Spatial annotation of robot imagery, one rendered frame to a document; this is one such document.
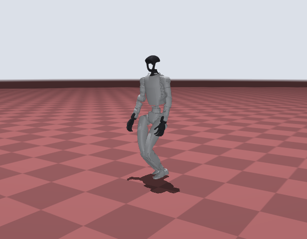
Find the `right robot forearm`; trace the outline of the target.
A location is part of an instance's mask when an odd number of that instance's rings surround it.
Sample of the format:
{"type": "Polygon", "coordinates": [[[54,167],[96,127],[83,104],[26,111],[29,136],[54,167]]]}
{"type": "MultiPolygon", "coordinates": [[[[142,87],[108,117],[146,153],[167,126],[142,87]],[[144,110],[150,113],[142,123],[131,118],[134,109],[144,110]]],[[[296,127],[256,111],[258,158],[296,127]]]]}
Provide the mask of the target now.
{"type": "Polygon", "coordinates": [[[140,109],[141,109],[142,105],[143,104],[140,101],[137,100],[135,109],[133,111],[133,113],[135,113],[135,117],[134,117],[135,119],[138,118],[138,114],[140,113],[140,109]]]}

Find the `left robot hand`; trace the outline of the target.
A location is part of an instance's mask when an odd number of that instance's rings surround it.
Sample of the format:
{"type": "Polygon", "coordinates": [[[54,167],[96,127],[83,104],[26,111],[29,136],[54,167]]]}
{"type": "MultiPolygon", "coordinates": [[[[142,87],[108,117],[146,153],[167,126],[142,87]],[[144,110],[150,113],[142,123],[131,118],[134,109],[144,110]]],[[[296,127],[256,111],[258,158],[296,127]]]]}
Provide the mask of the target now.
{"type": "Polygon", "coordinates": [[[159,123],[159,125],[156,128],[154,128],[154,130],[158,128],[157,132],[155,133],[157,134],[156,136],[162,136],[164,134],[166,122],[163,121],[163,119],[164,119],[164,116],[161,117],[161,120],[160,120],[161,123],[159,123]]]}

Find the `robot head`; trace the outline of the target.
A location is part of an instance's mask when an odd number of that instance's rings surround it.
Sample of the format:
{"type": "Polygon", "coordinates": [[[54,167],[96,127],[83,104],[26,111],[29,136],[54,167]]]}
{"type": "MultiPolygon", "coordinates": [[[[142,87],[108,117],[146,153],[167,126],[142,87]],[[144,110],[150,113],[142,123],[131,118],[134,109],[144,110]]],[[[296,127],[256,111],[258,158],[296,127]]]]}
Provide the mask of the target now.
{"type": "Polygon", "coordinates": [[[149,57],[147,57],[147,58],[145,59],[145,62],[146,62],[148,71],[151,72],[151,75],[150,75],[150,76],[156,75],[156,74],[154,74],[154,73],[159,74],[159,73],[157,72],[157,69],[155,69],[155,64],[156,64],[156,62],[160,62],[160,59],[159,59],[157,56],[151,55],[151,56],[149,56],[149,57]],[[153,65],[153,68],[152,68],[152,69],[149,69],[149,64],[152,64],[152,65],[153,65]]]}

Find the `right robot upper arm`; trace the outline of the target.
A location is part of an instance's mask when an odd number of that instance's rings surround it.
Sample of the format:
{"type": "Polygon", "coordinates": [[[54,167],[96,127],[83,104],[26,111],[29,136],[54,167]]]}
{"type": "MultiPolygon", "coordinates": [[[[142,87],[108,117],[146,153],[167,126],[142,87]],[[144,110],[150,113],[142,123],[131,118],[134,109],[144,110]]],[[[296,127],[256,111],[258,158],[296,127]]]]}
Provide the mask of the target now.
{"type": "Polygon", "coordinates": [[[142,77],[140,78],[140,95],[138,96],[138,101],[141,101],[141,102],[144,102],[146,100],[146,97],[145,97],[145,86],[144,86],[144,78],[145,77],[142,77]]]}

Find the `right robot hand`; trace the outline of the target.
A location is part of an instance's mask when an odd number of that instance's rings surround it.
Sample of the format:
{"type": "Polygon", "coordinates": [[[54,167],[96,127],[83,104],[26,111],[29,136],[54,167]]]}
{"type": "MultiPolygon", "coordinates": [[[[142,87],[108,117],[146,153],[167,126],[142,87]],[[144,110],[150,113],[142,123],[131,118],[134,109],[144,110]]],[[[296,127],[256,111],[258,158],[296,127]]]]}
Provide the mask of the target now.
{"type": "Polygon", "coordinates": [[[134,120],[136,120],[135,118],[135,113],[132,114],[131,119],[127,122],[127,130],[132,132],[132,125],[134,123],[134,120]]]}

